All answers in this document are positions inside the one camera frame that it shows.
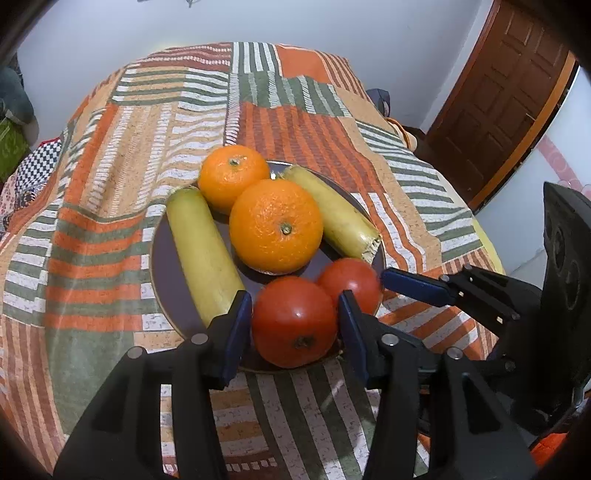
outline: tomato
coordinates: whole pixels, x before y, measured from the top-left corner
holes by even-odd
[[[281,277],[256,298],[252,338],[261,356],[281,368],[295,368],[322,358],[336,339],[336,309],[315,283]]]
[[[335,306],[338,306],[343,290],[352,290],[361,311],[370,315],[375,315],[382,301],[378,274],[371,265],[358,258],[341,258],[331,263],[316,283],[330,295]]]

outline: checkered fabric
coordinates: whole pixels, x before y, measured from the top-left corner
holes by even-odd
[[[56,138],[42,143],[21,162],[17,169],[17,197],[47,181],[56,167],[60,152],[61,140]]]

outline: door panel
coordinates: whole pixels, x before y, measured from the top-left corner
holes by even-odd
[[[462,87],[427,136],[439,159],[435,166],[465,201],[483,189],[526,136],[568,53],[539,21],[501,2]]]

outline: plate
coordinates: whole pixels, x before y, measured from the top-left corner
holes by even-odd
[[[291,165],[285,162],[270,160],[267,163],[269,164],[272,178],[278,176],[283,170]],[[318,172],[313,171],[313,173],[330,187],[335,189],[345,200],[357,208],[358,211],[363,213],[366,218],[369,218],[368,214],[365,212],[361,204],[355,199],[355,197],[336,184],[333,180]],[[234,253],[230,243],[228,217],[215,212],[212,212],[212,215],[222,239],[224,240],[228,251],[232,255],[234,263],[238,268],[238,273],[242,279],[242,282],[244,283],[246,290],[252,295],[253,301],[256,300],[256,295],[258,292],[270,281],[276,279],[277,276],[259,273],[242,263],[242,261],[240,261],[240,259]],[[310,262],[305,267],[301,268],[292,275],[297,275],[315,281],[320,273],[324,270],[326,265],[340,257],[341,255],[339,255],[323,240],[320,244],[320,248],[312,260],[310,260]],[[385,266],[386,258],[384,254],[384,244],[382,243],[374,258],[372,267],[378,273],[378,275],[380,275]],[[166,213],[162,215],[154,232],[154,239],[152,240],[151,248],[150,275],[152,278],[152,285],[154,287],[156,299],[158,300],[165,317],[178,332],[178,334],[183,338],[189,338],[195,333],[205,332],[205,326],[199,317],[199,313],[197,312],[195,304],[193,303],[193,299],[191,298],[189,287],[185,282],[183,270],[181,268],[180,260],[178,259],[177,250],[174,246],[173,234],[170,230]],[[342,349],[340,341],[337,340],[330,351],[328,351],[328,353],[320,361],[326,358],[332,358],[340,354],[341,351]],[[255,350],[252,343],[244,353],[240,367],[242,370],[257,373],[273,373],[283,370],[282,368],[276,367],[262,358]]]

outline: patterned bedspread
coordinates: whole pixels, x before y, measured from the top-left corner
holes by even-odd
[[[338,56],[268,43],[170,48],[112,74],[60,139],[8,180],[0,201],[0,406],[50,471],[127,349],[181,339],[155,298],[150,243],[167,196],[225,144],[329,176],[366,208],[389,265],[437,277],[492,269],[473,216],[417,159]],[[482,358],[493,336],[454,307],[388,296],[384,322],[441,352]],[[164,469],[176,471],[170,388]],[[339,359],[239,373],[212,404],[231,478],[359,479],[379,403]],[[417,473],[428,453],[418,445]]]

